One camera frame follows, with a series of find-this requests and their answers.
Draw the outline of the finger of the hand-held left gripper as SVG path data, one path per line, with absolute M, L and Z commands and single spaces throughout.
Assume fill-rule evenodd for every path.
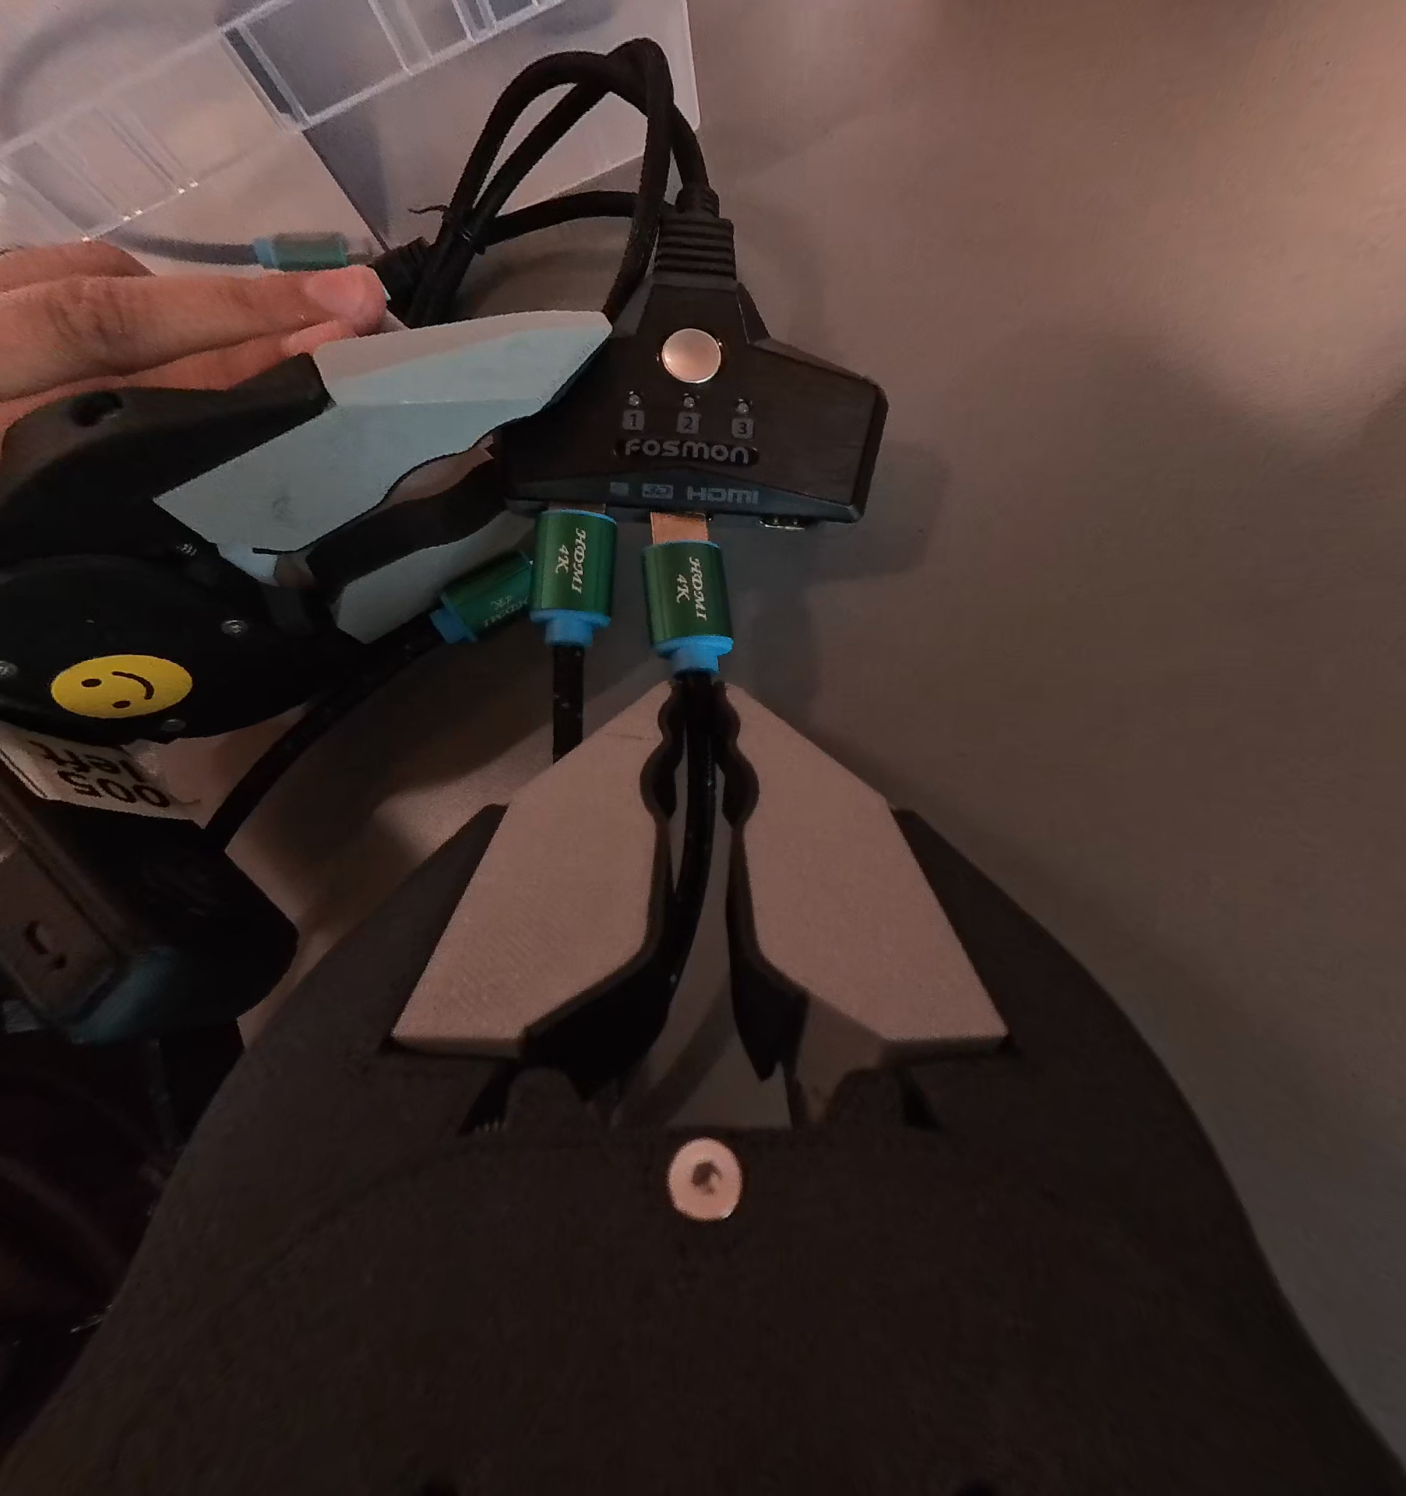
M 264 583 L 312 592 L 340 630 L 372 643 L 508 551 L 503 480 L 494 451 L 468 451 L 422 464 L 369 511 L 311 540 L 218 551 Z
M 215 546 L 301 551 L 414 468 L 550 404 L 610 336 L 597 311 L 529 311 L 325 344 L 325 410 L 158 496 Z

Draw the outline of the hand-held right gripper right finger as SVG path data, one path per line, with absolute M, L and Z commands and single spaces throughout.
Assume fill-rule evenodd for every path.
M 719 712 L 730 1002 L 755 1075 L 997 1047 L 1007 1028 L 891 804 L 743 690 Z

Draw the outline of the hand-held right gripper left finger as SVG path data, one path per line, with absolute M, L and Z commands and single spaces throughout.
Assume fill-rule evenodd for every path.
M 520 789 L 390 1039 L 610 1088 L 654 1041 L 682 757 L 656 686 Z

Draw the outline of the black hdmi switch box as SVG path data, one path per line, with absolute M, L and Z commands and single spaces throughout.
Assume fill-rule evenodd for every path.
M 886 397 L 779 344 L 737 280 L 654 272 L 546 408 L 497 439 L 515 507 L 852 525 Z

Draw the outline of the person's left hand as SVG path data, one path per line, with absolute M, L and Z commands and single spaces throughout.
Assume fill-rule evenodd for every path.
M 0 253 L 0 449 L 29 412 L 108 387 L 226 389 L 375 332 L 375 272 L 154 276 L 108 243 Z

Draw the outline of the clear plastic box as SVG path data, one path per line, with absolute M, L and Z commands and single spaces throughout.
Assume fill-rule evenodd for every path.
M 447 203 L 513 76 L 649 37 L 699 126 L 682 2 L 0 2 L 0 248 L 152 267 L 256 240 L 375 251 Z

